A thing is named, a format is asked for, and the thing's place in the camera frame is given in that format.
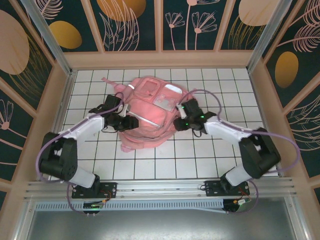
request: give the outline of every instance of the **backpack pocket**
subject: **backpack pocket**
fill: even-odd
[[[160,81],[151,77],[145,77],[133,91],[133,95],[145,99],[152,99],[161,87]]]
[[[131,98],[129,114],[139,120],[137,130],[153,132],[162,128],[167,118],[167,112],[147,101]]]

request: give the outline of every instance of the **white grid floor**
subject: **white grid floor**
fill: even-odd
[[[104,102],[106,95],[114,94],[113,87],[102,82],[102,77],[127,85],[144,76],[155,76],[189,91],[209,90],[220,99],[224,119],[250,129],[263,126],[245,68],[125,69],[78,71],[63,129],[81,121],[90,109]],[[218,112],[212,96],[194,96],[204,112]],[[216,178],[241,162],[239,147],[205,134],[194,137],[191,130],[177,132],[156,148],[124,153],[120,146],[117,133],[99,132],[78,149],[78,164],[102,180],[142,180]]]

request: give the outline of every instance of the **black mounting plate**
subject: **black mounting plate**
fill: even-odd
[[[71,197],[73,199],[106,199],[109,198],[109,192],[111,193],[111,198],[114,199],[117,194],[117,183],[116,182],[101,182],[99,186],[99,193],[94,194],[92,191],[87,190],[87,188],[76,186],[75,191],[72,192]]]
[[[246,194],[250,195],[249,186],[246,181],[235,186],[228,193],[223,190],[220,180],[205,181],[204,189],[207,197],[221,197],[221,196],[242,196],[243,193],[239,190],[241,188]]]

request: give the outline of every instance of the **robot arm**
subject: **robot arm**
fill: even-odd
[[[108,95],[104,104],[89,111],[89,114],[86,116],[88,121],[47,147],[43,151],[39,161],[40,172],[98,193],[100,185],[99,176],[92,172],[87,172],[78,166],[77,150],[81,148],[86,139],[108,126],[112,126],[119,132],[139,126],[136,117],[126,115],[126,112],[130,110],[130,106],[127,104],[123,104],[113,112],[92,117],[92,115],[115,108],[119,105],[120,101],[120,98]],[[58,134],[47,133],[44,136],[42,145],[66,132],[69,132],[69,129],[61,131]]]
[[[250,180],[259,179],[274,165],[280,162],[280,154],[270,136],[252,134],[248,131],[239,131],[243,127],[225,120],[219,121],[213,112],[203,113],[194,98],[178,106],[181,117],[174,121],[178,131],[193,129],[215,138],[239,146],[242,165],[238,165],[220,178],[220,184],[225,192],[239,184]],[[260,127],[256,131],[267,132]]]

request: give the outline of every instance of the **pink backpack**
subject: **pink backpack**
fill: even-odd
[[[105,77],[102,80],[113,85],[115,93],[123,93],[124,103],[131,107],[128,114],[139,120],[138,128],[118,133],[123,152],[155,148],[175,134],[173,122],[179,116],[176,105],[187,90],[151,76],[136,78],[128,86]]]

